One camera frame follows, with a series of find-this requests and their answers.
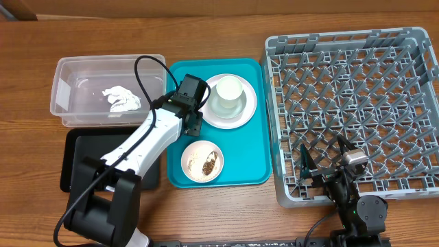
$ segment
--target wooden table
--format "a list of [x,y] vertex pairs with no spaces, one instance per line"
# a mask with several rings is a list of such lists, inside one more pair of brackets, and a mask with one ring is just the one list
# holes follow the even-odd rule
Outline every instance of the wooden table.
[[[439,51],[438,23],[437,12],[0,23],[0,246],[53,246],[53,229],[66,207],[69,195],[59,189],[59,178],[69,129],[49,112],[60,58],[163,54],[169,65],[205,58],[259,60],[272,35],[405,26],[424,27]],[[284,209],[272,177],[259,186],[177,189],[167,179],[165,161],[160,187],[141,199],[139,228],[155,240],[295,239],[330,211]],[[438,246],[437,202],[390,202],[383,235],[393,246]],[[340,227],[333,217],[314,235]],[[60,239],[85,241],[66,230]]]

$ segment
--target bowl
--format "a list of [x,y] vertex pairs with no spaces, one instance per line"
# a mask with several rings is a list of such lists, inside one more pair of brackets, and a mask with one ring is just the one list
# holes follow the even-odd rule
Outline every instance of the bowl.
[[[213,171],[204,175],[203,164],[211,154],[217,152],[217,158]],[[218,146],[210,141],[196,141],[184,150],[181,156],[181,168],[186,177],[196,183],[207,183],[216,179],[224,166],[224,156]]]

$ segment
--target plastic container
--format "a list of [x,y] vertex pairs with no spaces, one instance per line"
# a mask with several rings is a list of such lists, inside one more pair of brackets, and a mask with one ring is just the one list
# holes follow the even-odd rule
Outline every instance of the plastic container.
[[299,149],[332,166],[337,134],[369,156],[361,196],[439,196],[439,66],[424,29],[273,36],[261,66],[280,205],[332,203],[300,179]]
[[[143,123],[150,105],[134,76],[134,61],[140,55],[108,55],[62,58],[56,67],[50,112],[67,127],[136,126]],[[151,55],[165,63],[162,55]],[[151,97],[166,90],[166,71],[159,63],[142,59],[140,79]],[[111,103],[102,91],[122,86],[140,98],[137,110],[110,112]]]

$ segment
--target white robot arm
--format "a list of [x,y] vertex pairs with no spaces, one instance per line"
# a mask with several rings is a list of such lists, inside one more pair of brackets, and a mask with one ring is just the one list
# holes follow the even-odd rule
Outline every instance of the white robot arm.
[[[141,180],[162,151],[180,135],[200,134],[202,113],[198,109],[203,105],[206,89],[209,88],[205,81],[186,75],[175,93],[152,102],[151,108],[156,109],[153,128],[151,110],[145,122],[118,148],[105,154],[100,161],[85,158],[75,166],[68,207],[81,199],[67,214],[64,226],[98,242],[98,246],[148,247],[152,242],[136,228]],[[82,197],[104,171],[108,175],[98,186],[114,192],[112,201],[96,196],[93,190]]]

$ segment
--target clear plastic bin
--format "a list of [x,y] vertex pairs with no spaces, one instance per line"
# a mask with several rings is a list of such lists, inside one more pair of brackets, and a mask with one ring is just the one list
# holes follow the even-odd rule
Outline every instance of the clear plastic bin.
[[[146,118],[150,105],[134,75],[134,61],[140,55],[108,55],[62,58],[56,67],[50,112],[67,127],[135,126]],[[151,55],[165,63],[162,55]],[[166,90],[166,70],[159,63],[142,59],[140,79],[151,97]],[[122,86],[140,98],[137,110],[110,112],[112,104],[103,91]]]

